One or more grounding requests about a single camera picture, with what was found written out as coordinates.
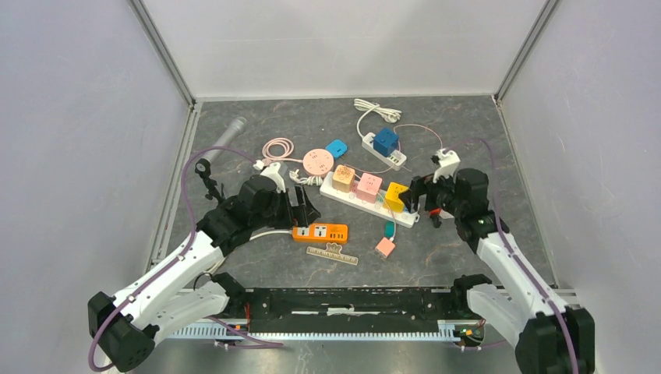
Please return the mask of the yellow cube socket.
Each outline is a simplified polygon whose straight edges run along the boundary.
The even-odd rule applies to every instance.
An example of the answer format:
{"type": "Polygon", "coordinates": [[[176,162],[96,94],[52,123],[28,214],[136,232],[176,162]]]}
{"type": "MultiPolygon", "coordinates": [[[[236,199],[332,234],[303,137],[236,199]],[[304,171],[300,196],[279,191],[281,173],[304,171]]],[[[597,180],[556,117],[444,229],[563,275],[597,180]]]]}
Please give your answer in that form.
{"type": "Polygon", "coordinates": [[[408,186],[391,182],[386,190],[384,197],[385,205],[393,213],[402,213],[405,209],[405,204],[400,198],[400,194],[408,191],[408,186]]]}

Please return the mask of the orange power strip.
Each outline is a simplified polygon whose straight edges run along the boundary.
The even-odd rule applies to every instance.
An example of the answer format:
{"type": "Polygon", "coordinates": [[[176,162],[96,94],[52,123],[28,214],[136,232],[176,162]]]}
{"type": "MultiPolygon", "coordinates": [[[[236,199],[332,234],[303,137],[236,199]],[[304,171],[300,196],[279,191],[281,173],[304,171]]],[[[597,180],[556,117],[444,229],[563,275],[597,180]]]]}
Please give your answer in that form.
{"type": "Polygon", "coordinates": [[[337,243],[346,244],[348,241],[348,226],[346,224],[311,224],[308,227],[292,229],[292,238],[295,242],[306,243],[337,243]]]}

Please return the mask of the long white power strip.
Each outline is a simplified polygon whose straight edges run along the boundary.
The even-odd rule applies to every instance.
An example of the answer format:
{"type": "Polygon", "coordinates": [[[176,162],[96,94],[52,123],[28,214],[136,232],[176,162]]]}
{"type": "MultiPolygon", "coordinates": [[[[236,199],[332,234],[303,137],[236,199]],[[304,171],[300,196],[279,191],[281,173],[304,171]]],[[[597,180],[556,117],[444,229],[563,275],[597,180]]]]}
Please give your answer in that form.
{"type": "Polygon", "coordinates": [[[405,228],[412,228],[414,224],[419,222],[420,215],[416,212],[409,213],[407,210],[403,210],[402,212],[398,213],[391,211],[384,200],[386,193],[384,190],[380,190],[377,193],[375,202],[371,203],[369,201],[360,199],[356,195],[355,187],[357,186],[357,182],[354,182],[350,192],[342,192],[338,189],[335,189],[332,186],[333,174],[333,172],[329,172],[326,178],[323,180],[323,184],[320,187],[320,194],[322,196],[354,207],[363,212],[370,213],[376,217],[396,222],[397,225],[401,225],[405,228]]]}

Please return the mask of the white power strip with USB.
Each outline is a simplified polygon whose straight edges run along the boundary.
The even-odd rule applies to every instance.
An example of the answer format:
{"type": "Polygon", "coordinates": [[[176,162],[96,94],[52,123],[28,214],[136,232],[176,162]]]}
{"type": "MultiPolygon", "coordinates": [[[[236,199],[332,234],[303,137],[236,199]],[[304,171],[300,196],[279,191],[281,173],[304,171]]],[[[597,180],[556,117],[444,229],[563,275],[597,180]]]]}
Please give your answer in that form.
{"type": "Polygon", "coordinates": [[[399,171],[405,165],[407,157],[398,148],[398,135],[391,130],[382,129],[379,133],[368,132],[362,138],[362,147],[384,162],[388,168],[399,171]]]}

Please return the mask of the pink cube socket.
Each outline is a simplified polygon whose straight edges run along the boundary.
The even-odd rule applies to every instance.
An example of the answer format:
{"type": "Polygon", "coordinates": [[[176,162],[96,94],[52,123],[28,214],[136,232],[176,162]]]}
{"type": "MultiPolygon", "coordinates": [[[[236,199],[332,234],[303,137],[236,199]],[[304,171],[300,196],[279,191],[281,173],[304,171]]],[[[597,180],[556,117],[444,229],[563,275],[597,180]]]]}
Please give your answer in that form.
{"type": "Polygon", "coordinates": [[[383,179],[376,175],[363,173],[356,185],[356,196],[367,203],[375,203],[382,181],[383,179]]]}

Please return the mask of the pink cube charger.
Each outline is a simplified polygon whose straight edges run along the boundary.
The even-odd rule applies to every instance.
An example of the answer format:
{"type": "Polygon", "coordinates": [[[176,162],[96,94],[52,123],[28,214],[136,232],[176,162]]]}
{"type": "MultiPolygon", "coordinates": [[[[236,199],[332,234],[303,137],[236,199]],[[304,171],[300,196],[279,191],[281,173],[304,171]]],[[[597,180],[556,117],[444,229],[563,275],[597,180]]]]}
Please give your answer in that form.
{"type": "Polygon", "coordinates": [[[384,258],[387,258],[395,249],[395,244],[390,238],[383,237],[375,246],[375,250],[378,251],[384,258]]]}

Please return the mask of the tan dragon cube socket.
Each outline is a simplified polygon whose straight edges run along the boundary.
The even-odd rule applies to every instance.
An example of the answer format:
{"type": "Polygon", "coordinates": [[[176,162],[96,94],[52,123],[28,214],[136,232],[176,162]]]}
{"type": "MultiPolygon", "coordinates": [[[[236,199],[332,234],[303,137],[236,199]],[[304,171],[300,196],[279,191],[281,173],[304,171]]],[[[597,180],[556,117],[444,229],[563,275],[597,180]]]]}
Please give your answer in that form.
{"type": "Polygon", "coordinates": [[[339,164],[332,176],[332,187],[340,192],[350,193],[355,181],[355,169],[339,164]]]}

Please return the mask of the pink round socket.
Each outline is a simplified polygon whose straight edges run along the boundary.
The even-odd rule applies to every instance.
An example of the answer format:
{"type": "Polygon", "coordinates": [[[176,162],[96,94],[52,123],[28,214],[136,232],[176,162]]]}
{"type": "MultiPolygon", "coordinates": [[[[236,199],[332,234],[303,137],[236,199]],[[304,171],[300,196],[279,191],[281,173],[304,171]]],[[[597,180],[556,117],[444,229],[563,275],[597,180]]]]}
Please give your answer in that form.
{"type": "Polygon", "coordinates": [[[325,178],[333,170],[334,157],[328,150],[313,149],[304,155],[302,166],[308,176],[325,178]]]}

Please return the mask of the blue cube socket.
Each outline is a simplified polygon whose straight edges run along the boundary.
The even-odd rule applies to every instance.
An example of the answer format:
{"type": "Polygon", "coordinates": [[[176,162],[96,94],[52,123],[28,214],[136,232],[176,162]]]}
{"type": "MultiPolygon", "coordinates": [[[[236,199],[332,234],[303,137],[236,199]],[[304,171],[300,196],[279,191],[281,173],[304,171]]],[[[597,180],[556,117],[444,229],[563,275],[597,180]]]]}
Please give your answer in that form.
{"type": "Polygon", "coordinates": [[[389,157],[398,144],[399,135],[387,128],[382,128],[373,138],[373,149],[383,157],[389,157]]]}

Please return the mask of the blue adapter plug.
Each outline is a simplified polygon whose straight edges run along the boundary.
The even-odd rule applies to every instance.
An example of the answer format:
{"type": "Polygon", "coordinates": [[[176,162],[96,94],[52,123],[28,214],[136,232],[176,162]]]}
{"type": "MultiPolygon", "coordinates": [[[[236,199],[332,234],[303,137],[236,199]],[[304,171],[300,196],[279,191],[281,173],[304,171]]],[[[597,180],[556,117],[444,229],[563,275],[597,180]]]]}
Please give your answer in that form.
{"type": "Polygon", "coordinates": [[[347,153],[348,146],[342,140],[335,139],[325,147],[325,150],[328,151],[335,160],[337,160],[347,153]]]}

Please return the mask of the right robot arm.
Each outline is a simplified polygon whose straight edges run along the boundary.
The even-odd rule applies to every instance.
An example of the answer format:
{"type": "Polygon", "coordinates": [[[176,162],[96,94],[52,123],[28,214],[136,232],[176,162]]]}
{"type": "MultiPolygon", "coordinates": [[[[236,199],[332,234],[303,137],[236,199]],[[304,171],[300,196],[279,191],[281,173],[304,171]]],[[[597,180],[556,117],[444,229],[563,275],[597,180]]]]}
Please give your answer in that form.
{"type": "Polygon", "coordinates": [[[400,199],[415,211],[425,198],[435,227],[442,212],[454,218],[456,232],[497,276],[505,289],[482,274],[455,281],[452,312],[474,314],[490,323],[514,349],[523,373],[593,373],[596,370],[596,328],[588,310],[574,308],[560,297],[519,249],[500,216],[498,195],[489,191],[491,178],[474,168],[460,168],[451,148],[433,156],[434,173],[412,179],[400,199]]]}

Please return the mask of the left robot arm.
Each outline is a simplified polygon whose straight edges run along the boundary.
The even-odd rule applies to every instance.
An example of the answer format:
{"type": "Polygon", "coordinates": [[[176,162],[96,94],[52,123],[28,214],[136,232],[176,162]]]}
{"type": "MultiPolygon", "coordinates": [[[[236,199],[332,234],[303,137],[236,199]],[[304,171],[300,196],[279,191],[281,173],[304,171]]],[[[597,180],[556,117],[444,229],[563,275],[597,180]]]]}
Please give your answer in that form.
{"type": "Polygon", "coordinates": [[[207,187],[206,198],[216,200],[216,207],[199,221],[192,220],[179,249],[141,278],[113,295],[99,291],[88,301],[93,340],[87,359],[93,372],[131,371],[176,330],[220,312],[238,316],[245,307],[244,295],[216,281],[191,295],[177,294],[193,277],[249,242],[255,231],[305,227],[320,218],[304,186],[295,187],[297,202],[291,202],[278,162],[265,165],[252,159],[257,173],[242,183],[236,195],[225,196],[222,185],[211,178],[205,156],[217,149],[201,150],[184,165],[195,168],[207,187]]]}

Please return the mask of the red black small plug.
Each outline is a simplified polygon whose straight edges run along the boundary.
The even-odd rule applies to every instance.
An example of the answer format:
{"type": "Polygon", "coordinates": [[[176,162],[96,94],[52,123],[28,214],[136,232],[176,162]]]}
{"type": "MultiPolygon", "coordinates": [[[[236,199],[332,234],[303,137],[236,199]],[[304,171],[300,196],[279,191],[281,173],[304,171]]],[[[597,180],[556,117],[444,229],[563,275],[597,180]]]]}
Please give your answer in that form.
{"type": "Polygon", "coordinates": [[[440,218],[441,209],[436,208],[429,212],[429,218],[432,221],[432,224],[435,228],[439,228],[442,225],[442,219],[440,218]]]}

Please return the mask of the wooden comb ruler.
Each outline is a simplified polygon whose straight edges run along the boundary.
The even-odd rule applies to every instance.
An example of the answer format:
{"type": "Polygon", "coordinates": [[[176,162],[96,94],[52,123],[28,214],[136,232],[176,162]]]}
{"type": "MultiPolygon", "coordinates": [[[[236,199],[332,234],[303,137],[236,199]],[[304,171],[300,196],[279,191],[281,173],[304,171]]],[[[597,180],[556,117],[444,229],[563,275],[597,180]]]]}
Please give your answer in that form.
{"type": "Polygon", "coordinates": [[[355,256],[345,255],[342,252],[342,246],[335,243],[328,243],[325,249],[309,246],[306,248],[306,254],[317,256],[324,259],[330,259],[339,263],[345,263],[357,266],[359,259],[355,256]]]}

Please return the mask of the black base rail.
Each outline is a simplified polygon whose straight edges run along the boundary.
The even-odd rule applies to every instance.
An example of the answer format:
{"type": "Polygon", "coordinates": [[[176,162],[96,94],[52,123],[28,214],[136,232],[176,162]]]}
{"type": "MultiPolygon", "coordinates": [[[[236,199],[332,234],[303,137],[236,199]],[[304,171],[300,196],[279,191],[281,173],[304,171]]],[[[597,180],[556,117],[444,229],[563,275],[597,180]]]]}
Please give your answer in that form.
{"type": "Polygon", "coordinates": [[[449,288],[251,288],[216,317],[251,333],[431,333],[440,321],[479,321],[449,288]]]}

